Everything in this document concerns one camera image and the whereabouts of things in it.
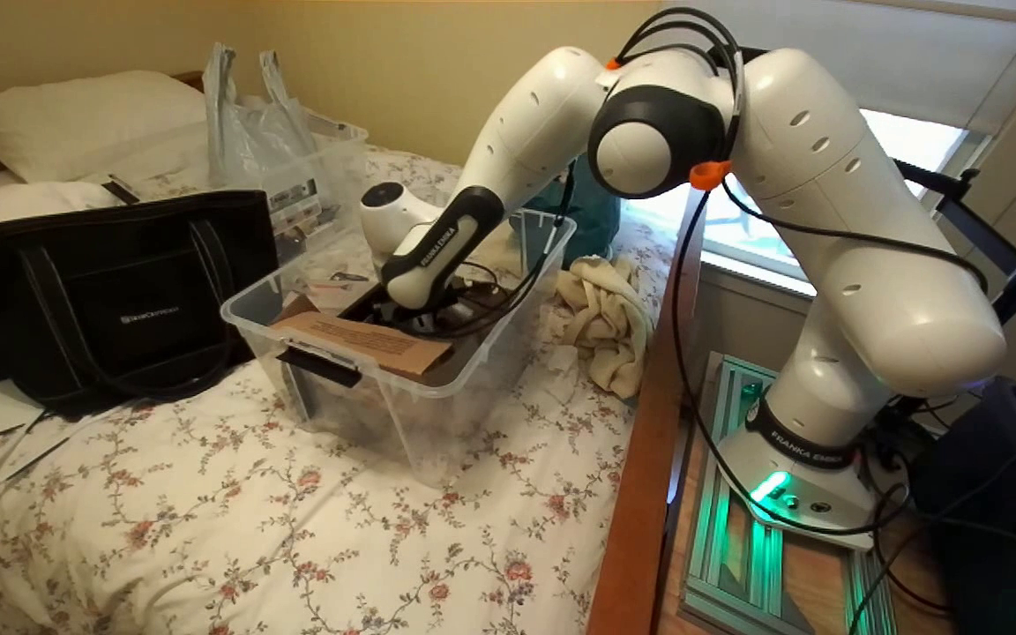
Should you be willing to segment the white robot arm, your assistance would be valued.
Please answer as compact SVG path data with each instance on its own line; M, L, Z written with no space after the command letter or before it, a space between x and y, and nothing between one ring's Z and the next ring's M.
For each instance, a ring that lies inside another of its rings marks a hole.
M795 356L729 437L743 459L838 469L885 399L944 394L1004 356L976 270L800 49L760 52L729 76L682 49L629 63L549 49L486 116L449 203L381 264L388 299L433 305L469 250L573 157L622 198L737 181L810 279Z

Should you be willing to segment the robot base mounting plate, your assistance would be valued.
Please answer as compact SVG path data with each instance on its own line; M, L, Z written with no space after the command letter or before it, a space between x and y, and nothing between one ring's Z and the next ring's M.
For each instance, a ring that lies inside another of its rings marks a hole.
M743 428L768 382L764 366L708 356L682 615L724 635L899 635L894 593L869 551L768 525L724 477L716 448Z

